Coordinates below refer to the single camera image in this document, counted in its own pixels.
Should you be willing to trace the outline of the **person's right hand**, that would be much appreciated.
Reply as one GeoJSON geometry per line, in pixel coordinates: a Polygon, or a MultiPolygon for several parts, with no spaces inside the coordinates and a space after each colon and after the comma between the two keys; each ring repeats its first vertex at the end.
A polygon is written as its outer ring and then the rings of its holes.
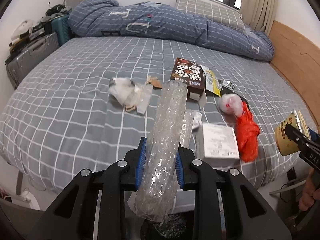
{"type": "Polygon", "coordinates": [[[312,182],[312,176],[314,174],[314,169],[310,168],[308,177],[305,182],[305,186],[302,192],[302,196],[299,199],[299,209],[301,211],[307,211],[313,206],[316,200],[319,200],[320,194],[319,189],[316,189],[312,182]]]}

